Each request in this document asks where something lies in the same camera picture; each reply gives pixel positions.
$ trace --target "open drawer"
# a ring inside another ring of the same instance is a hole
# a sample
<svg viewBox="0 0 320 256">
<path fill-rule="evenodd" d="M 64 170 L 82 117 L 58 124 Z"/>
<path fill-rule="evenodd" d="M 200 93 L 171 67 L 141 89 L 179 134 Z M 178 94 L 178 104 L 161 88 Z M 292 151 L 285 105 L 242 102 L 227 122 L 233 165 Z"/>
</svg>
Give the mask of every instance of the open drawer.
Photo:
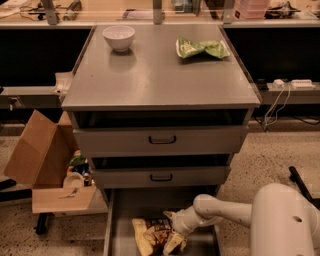
<svg viewBox="0 0 320 256">
<path fill-rule="evenodd" d="M 164 210 L 187 208 L 198 194 L 214 194 L 214 189 L 202 186 L 111 190 L 104 255 L 139 256 L 133 218 L 165 218 Z M 183 255 L 222 255 L 216 230 L 211 226 L 190 234 Z"/>
</svg>

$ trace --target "green crumpled bag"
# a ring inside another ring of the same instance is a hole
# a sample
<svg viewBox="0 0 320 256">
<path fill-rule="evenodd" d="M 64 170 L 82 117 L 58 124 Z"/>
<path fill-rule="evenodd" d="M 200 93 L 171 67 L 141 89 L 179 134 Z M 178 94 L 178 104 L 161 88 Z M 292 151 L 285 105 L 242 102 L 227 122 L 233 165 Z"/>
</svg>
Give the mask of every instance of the green crumpled bag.
<svg viewBox="0 0 320 256">
<path fill-rule="evenodd" d="M 202 52 L 206 52 L 218 59 L 230 56 L 230 53 L 223 41 L 192 42 L 182 36 L 179 36 L 176 42 L 176 48 L 178 56 L 183 59 Z"/>
</svg>

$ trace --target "brown cardboard flap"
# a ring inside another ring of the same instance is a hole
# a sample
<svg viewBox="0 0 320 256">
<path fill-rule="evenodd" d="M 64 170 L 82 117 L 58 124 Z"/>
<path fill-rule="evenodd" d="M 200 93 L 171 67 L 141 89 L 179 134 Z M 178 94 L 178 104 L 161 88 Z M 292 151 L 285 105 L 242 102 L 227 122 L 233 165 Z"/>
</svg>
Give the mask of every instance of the brown cardboard flap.
<svg viewBox="0 0 320 256">
<path fill-rule="evenodd" d="M 66 197 L 74 188 L 34 189 L 32 190 L 32 212 L 84 211 L 91 204 L 96 186 L 79 188 L 74 197 Z"/>
<path fill-rule="evenodd" d="M 34 111 L 4 174 L 28 187 L 61 187 L 72 154 L 58 127 Z"/>
<path fill-rule="evenodd" d="M 58 127 L 62 133 L 62 136 L 68 143 L 69 148 L 72 149 L 73 151 L 78 150 L 79 146 L 76 142 L 76 139 L 74 138 L 72 124 L 67 112 L 64 111 L 62 113 L 60 120 L 58 122 Z"/>
</svg>

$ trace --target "power strip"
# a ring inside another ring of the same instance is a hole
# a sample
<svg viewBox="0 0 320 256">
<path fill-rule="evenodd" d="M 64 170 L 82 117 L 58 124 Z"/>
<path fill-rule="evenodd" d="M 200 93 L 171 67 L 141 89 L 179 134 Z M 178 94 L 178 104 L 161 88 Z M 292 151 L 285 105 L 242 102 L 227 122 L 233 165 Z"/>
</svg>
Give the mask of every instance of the power strip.
<svg viewBox="0 0 320 256">
<path fill-rule="evenodd" d="M 292 80 L 291 84 L 295 88 L 313 88 L 314 85 L 312 84 L 312 81 L 309 79 L 306 80 Z"/>
</svg>

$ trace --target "white cable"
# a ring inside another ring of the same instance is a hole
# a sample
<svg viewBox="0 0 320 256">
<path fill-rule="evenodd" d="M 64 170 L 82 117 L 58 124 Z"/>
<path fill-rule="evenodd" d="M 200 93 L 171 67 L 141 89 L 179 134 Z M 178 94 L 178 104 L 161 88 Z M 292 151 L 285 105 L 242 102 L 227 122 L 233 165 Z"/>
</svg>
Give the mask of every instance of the white cable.
<svg viewBox="0 0 320 256">
<path fill-rule="evenodd" d="M 288 99 L 289 99 L 289 97 L 290 97 L 290 92 L 291 92 L 290 85 L 288 85 L 288 95 L 287 95 L 286 100 L 284 101 L 283 106 L 276 111 L 275 120 L 273 120 L 273 121 L 272 121 L 271 123 L 269 123 L 269 124 L 266 123 L 266 124 L 265 124 L 265 127 L 267 127 L 268 125 L 271 125 L 271 124 L 274 124 L 275 122 L 277 122 L 277 120 L 278 120 L 278 112 L 286 106 L 287 101 L 288 101 Z"/>
<path fill-rule="evenodd" d="M 270 109 L 268 110 L 268 112 L 264 115 L 264 126 L 265 126 L 265 127 L 268 126 L 267 118 L 268 118 L 269 113 L 272 111 L 271 115 L 273 114 L 274 108 L 275 108 L 275 106 L 277 105 L 278 100 L 280 99 L 280 96 L 281 96 L 281 94 L 284 92 L 284 90 L 285 90 L 285 86 L 282 87 L 282 90 L 281 90 L 281 92 L 279 93 L 278 97 L 276 98 L 276 100 L 274 101 L 274 103 L 271 105 L 271 107 L 270 107 Z"/>
</svg>

